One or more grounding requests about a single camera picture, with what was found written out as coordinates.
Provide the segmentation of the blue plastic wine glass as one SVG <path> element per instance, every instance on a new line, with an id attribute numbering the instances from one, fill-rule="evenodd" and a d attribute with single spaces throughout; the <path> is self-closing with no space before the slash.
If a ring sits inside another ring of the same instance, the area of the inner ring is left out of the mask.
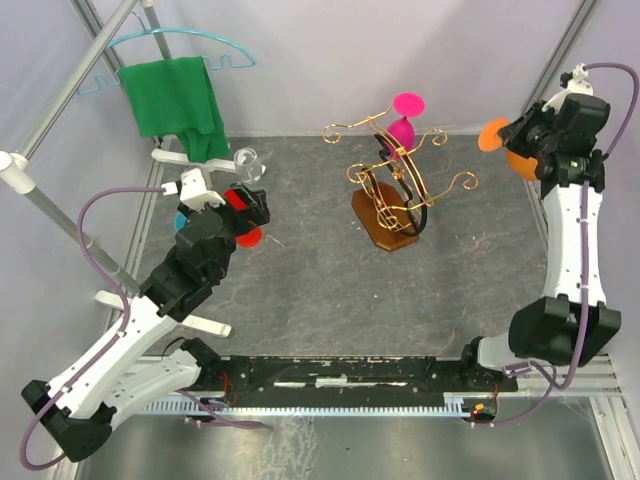
<path id="1" fill-rule="evenodd" d="M 186 221 L 187 221 L 187 217 L 184 214 L 178 212 L 174 220 L 175 229 L 179 231 L 182 228 L 184 228 L 186 225 Z"/>

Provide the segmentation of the red plastic wine glass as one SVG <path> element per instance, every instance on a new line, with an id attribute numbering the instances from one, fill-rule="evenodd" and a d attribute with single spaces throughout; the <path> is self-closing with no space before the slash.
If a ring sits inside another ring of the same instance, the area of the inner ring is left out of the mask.
<path id="1" fill-rule="evenodd" d="M 247 210 L 248 206 L 246 202 L 241 198 L 240 194 L 232 188 L 228 188 L 223 193 L 223 197 L 240 218 L 240 226 L 236 234 L 237 244 L 242 248 L 256 247 L 263 238 L 263 232 L 256 221 L 250 218 L 250 212 Z"/>

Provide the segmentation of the orange plastic wine glass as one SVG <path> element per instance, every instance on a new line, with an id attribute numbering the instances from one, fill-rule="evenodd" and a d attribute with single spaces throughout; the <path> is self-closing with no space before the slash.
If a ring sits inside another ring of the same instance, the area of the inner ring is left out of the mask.
<path id="1" fill-rule="evenodd" d="M 509 121 L 506 118 L 496 118 L 489 122 L 478 136 L 478 147 L 483 152 L 492 152 L 502 148 L 502 142 L 498 131 L 507 126 Z M 537 181 L 536 167 L 538 162 L 532 157 L 523 157 L 510 150 L 506 150 L 506 163 L 513 172 L 524 180 Z"/>

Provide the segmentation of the small clear glass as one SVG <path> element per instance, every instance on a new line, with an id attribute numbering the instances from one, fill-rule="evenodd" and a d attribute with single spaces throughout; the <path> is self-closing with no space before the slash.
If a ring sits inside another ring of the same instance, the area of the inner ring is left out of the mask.
<path id="1" fill-rule="evenodd" d="M 256 151 L 250 147 L 238 149 L 234 154 L 234 168 L 239 180 L 246 184 L 258 182 L 266 172 Z"/>

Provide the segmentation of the pink plastic wine glass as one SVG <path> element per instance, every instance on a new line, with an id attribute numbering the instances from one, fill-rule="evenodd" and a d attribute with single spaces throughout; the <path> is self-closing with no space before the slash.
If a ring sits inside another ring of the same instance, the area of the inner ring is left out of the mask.
<path id="1" fill-rule="evenodd" d="M 421 115 L 425 110 L 423 98 L 413 92 L 398 94 L 393 102 L 392 109 L 399 115 L 387 128 L 387 132 L 407 151 L 415 144 L 415 129 L 411 119 Z"/>

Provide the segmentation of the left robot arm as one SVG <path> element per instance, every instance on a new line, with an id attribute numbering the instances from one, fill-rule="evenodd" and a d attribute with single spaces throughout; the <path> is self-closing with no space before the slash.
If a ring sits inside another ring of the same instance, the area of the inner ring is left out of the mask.
<path id="1" fill-rule="evenodd" d="M 195 386 L 215 387 L 221 368 L 214 352 L 195 339 L 178 353 L 126 378 L 127 369 L 162 336 L 181 324 L 226 277 L 237 240 L 270 221 L 267 193 L 236 182 L 223 195 L 200 188 L 204 200 L 179 210 L 185 226 L 164 260 L 123 304 L 120 319 L 64 372 L 45 382 L 30 381 L 21 396 L 34 413 L 20 445 L 28 470 L 30 437 L 42 425 L 61 449 L 79 462 L 93 455 L 137 410 L 165 394 Z"/>

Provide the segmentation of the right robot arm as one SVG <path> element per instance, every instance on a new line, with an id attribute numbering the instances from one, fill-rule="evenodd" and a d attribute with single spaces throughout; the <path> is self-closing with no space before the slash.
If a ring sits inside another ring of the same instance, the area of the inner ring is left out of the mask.
<path id="1" fill-rule="evenodd" d="M 541 297 L 513 315 L 507 332 L 465 347 L 457 376 L 466 389 L 481 390 L 494 372 L 536 361 L 573 375 L 619 331 L 621 314 L 607 305 L 597 246 L 607 156 L 595 144 L 610 110 L 601 98 L 568 93 L 481 131 L 480 150 L 505 149 L 512 170 L 540 184 L 547 271 Z"/>

